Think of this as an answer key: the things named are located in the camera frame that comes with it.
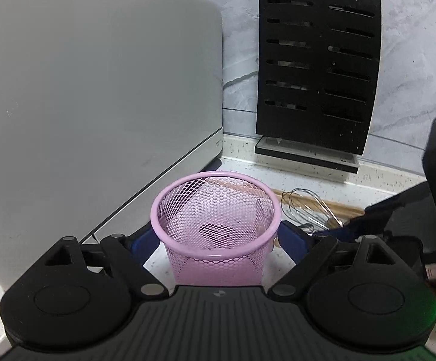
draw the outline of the marble tile wall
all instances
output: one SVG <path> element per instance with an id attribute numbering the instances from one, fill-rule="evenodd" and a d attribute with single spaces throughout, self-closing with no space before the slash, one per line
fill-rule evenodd
<path id="1" fill-rule="evenodd" d="M 258 0 L 216 0 L 223 15 L 223 124 L 255 137 Z M 436 0 L 382 0 L 382 53 L 364 158 L 423 173 L 436 115 Z"/>

